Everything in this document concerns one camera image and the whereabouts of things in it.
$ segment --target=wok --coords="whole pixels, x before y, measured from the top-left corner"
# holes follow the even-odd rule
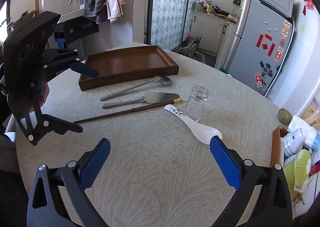
[[[220,8],[218,6],[215,6],[214,11],[217,14],[222,14],[222,15],[225,15],[225,16],[228,16],[230,14],[230,12],[227,12],[227,11],[224,11],[224,10],[220,10]]]

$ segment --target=refrigerator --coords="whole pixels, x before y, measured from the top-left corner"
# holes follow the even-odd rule
[[[223,68],[266,96],[293,37],[293,0],[242,0],[241,15]]]

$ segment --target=kitchen cabinet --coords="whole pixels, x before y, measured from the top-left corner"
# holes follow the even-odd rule
[[[219,51],[219,55],[217,57],[217,62],[216,65],[214,66],[214,68],[216,69],[220,69],[220,67],[224,64],[227,55],[231,49],[231,45],[233,42],[233,39],[235,38],[235,35],[233,33],[233,31],[235,30],[236,25],[229,23],[228,24],[228,28],[225,31],[225,36],[222,42],[222,46],[221,49]]]
[[[211,14],[196,12],[191,26],[191,34],[193,37],[202,34],[199,48],[218,53],[222,31],[226,28],[225,23],[227,21],[220,21],[220,18]]]

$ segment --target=clear glass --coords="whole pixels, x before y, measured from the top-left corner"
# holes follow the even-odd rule
[[[202,116],[204,103],[207,101],[209,92],[207,88],[201,85],[195,85],[190,93],[189,100],[184,107],[184,113],[193,119],[199,121]]]

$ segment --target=stainless steel spoon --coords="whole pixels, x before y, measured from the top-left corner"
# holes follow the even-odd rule
[[[165,101],[169,101],[169,100],[175,100],[178,98],[180,98],[180,96],[178,94],[148,92],[148,93],[145,93],[145,95],[143,97],[135,99],[135,100],[117,102],[117,103],[105,103],[105,104],[103,104],[102,108],[108,109],[111,107],[132,104],[132,103],[139,102],[139,101],[145,101],[148,104],[156,104],[156,103],[165,102]]]
[[[115,93],[113,93],[113,94],[109,94],[109,95],[103,96],[103,97],[100,98],[100,101],[108,100],[109,98],[111,98],[111,97],[113,97],[113,96],[122,94],[122,93],[124,93],[124,92],[130,91],[130,90],[132,90],[132,89],[135,89],[135,88],[137,88],[137,87],[139,87],[139,86],[142,86],[142,85],[146,85],[146,84],[151,83],[151,82],[158,82],[158,83],[160,83],[160,84],[162,84],[162,85],[171,85],[171,84],[172,84],[172,81],[170,80],[169,77],[166,77],[166,76],[164,76],[164,75],[156,75],[156,76],[154,76],[149,82],[141,83],[141,84],[138,84],[138,85],[129,87],[129,88],[127,88],[127,89],[124,89],[124,90],[115,92]]]

